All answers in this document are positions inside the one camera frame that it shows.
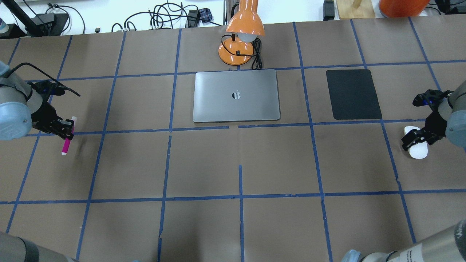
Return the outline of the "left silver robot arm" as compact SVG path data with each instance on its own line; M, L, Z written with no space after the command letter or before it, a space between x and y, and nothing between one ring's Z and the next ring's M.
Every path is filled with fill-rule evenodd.
M48 101L51 96L73 92L57 79L47 75L39 82L25 81L16 70L23 66L38 68L31 63L21 63L10 68L1 63L0 77L0 138L2 141L20 139L31 129L59 136L69 144L74 137L76 118L63 119ZM32 241L1 232L2 262L74 262L75 258L39 246Z

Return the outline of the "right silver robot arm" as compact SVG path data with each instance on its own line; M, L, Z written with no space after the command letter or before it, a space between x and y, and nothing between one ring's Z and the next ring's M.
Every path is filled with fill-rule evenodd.
M446 137L452 144L465 147L466 133L465 83L454 91L427 90L418 94L413 105L429 106L431 114L421 129L406 127L402 148L414 158L414 151L428 152L427 147ZM363 256L354 249L344 255L343 262L464 262L465 220L448 227L400 251L371 253Z

